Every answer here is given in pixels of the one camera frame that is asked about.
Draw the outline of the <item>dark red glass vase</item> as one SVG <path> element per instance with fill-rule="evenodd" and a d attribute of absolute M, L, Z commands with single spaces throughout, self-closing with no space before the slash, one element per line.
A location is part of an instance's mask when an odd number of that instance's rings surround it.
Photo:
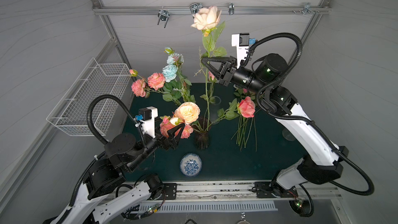
<path fill-rule="evenodd" d="M 193 128 L 195 132 L 194 146 L 200 150 L 207 149 L 210 144 L 211 122 L 205 117 L 200 117 L 194 123 Z"/>

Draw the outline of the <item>peach pink peony spray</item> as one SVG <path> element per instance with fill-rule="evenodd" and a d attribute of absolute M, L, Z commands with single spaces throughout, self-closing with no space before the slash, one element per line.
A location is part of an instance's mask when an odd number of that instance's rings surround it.
<path fill-rule="evenodd" d="M 135 69 L 129 70 L 130 77 L 135 81 L 132 83 L 131 89 L 136 97 L 148 98 L 151 93 L 158 93 L 163 99 L 163 86 L 165 78 L 162 73 L 153 73 L 145 78 L 139 75 Z"/>

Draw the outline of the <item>clear ribbed glass vase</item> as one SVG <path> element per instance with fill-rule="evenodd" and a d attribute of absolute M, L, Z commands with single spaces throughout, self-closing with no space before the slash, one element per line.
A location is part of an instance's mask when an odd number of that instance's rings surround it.
<path fill-rule="evenodd" d="M 209 110 L 210 110 L 210 121 L 213 124 L 217 124 L 218 121 L 218 110 L 221 109 L 221 98 L 218 96 L 213 96 L 210 99 Z"/>

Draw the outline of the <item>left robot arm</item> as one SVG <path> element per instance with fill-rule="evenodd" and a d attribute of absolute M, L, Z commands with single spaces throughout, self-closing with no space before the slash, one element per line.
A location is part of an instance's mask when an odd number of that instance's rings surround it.
<path fill-rule="evenodd" d="M 135 123 L 140 134 L 137 141 L 131 133 L 122 133 L 111 142 L 99 133 L 92 116 L 97 103 L 114 100 Z M 95 156 L 79 178 L 63 212 L 45 220 L 46 224 L 106 224 L 122 213 L 127 213 L 146 200 L 175 199 L 176 184 L 164 184 L 157 174 L 146 176 L 134 187 L 126 184 L 126 174 L 135 171 L 156 149 L 175 149 L 185 128 L 182 120 L 174 120 L 175 126 L 168 135 L 155 128 L 159 120 L 157 109 L 142 108 L 132 116 L 123 102 L 114 95 L 105 94 L 95 98 L 87 111 L 87 123 L 92 134 L 104 145 L 104 152 Z"/>

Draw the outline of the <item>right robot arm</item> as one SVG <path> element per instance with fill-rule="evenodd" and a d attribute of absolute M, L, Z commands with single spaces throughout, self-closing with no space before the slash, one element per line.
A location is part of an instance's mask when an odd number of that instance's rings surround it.
<path fill-rule="evenodd" d="M 203 57 L 202 64 L 224 86 L 235 84 L 256 95 L 256 104 L 269 116 L 281 123 L 307 151 L 307 155 L 290 167 L 279 171 L 268 185 L 255 185 L 252 189 L 259 198 L 273 197 L 290 199 L 291 209 L 302 217 L 311 217 L 314 213 L 312 198 L 302 200 L 294 195 L 296 186 L 304 183 L 336 185 L 343 172 L 342 163 L 346 162 L 366 181 L 367 190 L 348 188 L 349 193 L 369 196 L 375 187 L 370 177 L 355 163 L 348 159 L 348 149 L 334 144 L 324 132 L 310 120 L 296 97 L 281 85 L 283 79 L 298 63 L 303 44 L 292 33 L 277 33 L 251 44 L 247 33 L 237 34 L 238 47 L 243 54 L 237 57 Z M 295 57 L 290 63 L 278 54 L 269 54 L 256 61 L 257 68 L 247 69 L 255 49 L 274 39 L 288 38 L 296 44 Z"/>

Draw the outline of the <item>blue white porcelain bowl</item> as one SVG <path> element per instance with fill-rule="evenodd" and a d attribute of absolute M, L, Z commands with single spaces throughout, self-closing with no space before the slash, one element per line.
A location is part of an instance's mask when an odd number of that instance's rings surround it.
<path fill-rule="evenodd" d="M 197 176 L 202 169 L 202 160 L 195 153 L 188 153 L 180 161 L 180 171 L 186 177 Z"/>

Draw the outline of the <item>small pink rose spray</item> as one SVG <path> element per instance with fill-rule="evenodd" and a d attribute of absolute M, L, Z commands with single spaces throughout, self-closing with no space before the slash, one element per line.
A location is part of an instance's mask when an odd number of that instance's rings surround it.
<path fill-rule="evenodd" d="M 253 92 L 250 92 L 248 89 L 239 88 L 238 86 L 234 86 L 234 87 L 235 87 L 234 95 L 236 96 L 236 98 L 239 101 L 244 99 L 245 97 L 249 96 L 255 103 L 256 97 Z M 240 150 L 242 150 L 243 148 L 246 148 L 253 126 L 256 126 L 255 116 L 253 118 L 247 118 L 247 119 L 243 118 L 243 117 L 238 117 L 238 127 L 237 127 L 237 131 L 233 135 L 233 138 L 236 138 L 236 145 L 239 146 Z"/>

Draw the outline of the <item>metal hook clamp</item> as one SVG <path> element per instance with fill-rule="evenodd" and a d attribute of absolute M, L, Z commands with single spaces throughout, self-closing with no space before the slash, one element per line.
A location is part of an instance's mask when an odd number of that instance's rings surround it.
<path fill-rule="evenodd" d="M 164 22 L 164 28 L 166 28 L 169 18 L 170 18 L 170 13 L 167 10 L 164 9 L 159 10 L 157 25 L 159 25 L 160 22 Z"/>
<path fill-rule="evenodd" d="M 292 12 L 294 14 L 301 14 L 301 15 L 316 15 L 320 13 L 320 11 L 317 9 L 313 10 L 310 4 L 304 5 L 301 10 L 293 10 Z"/>
<path fill-rule="evenodd" d="M 203 8 L 203 4 L 202 3 L 192 3 L 190 6 L 189 6 L 189 9 L 190 9 L 190 12 L 191 12 L 191 15 L 192 15 L 192 17 L 194 18 L 195 17 L 195 15 L 200 11 L 200 9 L 202 9 Z"/>
<path fill-rule="evenodd" d="M 235 5 L 234 5 L 234 3 L 230 3 L 229 4 L 229 15 L 230 16 L 234 15 L 234 13 L 235 13 Z"/>

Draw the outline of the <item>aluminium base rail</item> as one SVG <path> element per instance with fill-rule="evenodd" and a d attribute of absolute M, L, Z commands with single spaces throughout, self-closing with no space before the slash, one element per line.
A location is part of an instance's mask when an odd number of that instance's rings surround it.
<path fill-rule="evenodd" d="M 304 183 L 282 193 L 280 197 L 265 191 L 268 180 L 165 181 L 166 199 L 175 201 L 260 201 L 260 200 L 334 200 L 342 195 L 327 183 Z"/>

